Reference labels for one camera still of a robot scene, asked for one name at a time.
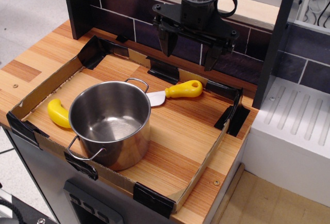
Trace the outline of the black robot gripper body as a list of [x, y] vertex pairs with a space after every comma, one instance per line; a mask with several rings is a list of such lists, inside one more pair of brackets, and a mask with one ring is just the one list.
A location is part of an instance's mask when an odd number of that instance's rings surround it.
[[232, 16], [235, 9], [220, 12], [218, 0], [181, 0], [179, 4], [155, 4], [152, 10], [157, 29], [161, 23], [167, 23], [177, 28], [177, 39], [182, 36], [209, 47], [220, 45], [222, 54], [231, 52], [238, 38], [237, 31], [223, 20]]

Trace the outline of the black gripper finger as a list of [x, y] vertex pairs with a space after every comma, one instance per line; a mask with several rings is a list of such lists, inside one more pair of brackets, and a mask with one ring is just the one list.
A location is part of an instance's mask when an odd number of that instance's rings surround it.
[[161, 23], [158, 26], [158, 37], [162, 52], [169, 57], [177, 44], [177, 28]]
[[204, 65], [205, 71], [211, 71], [214, 68], [220, 56], [222, 55], [222, 52], [223, 52], [223, 46], [220, 45], [214, 45], [213, 47], [209, 48], [205, 58], [205, 65]]

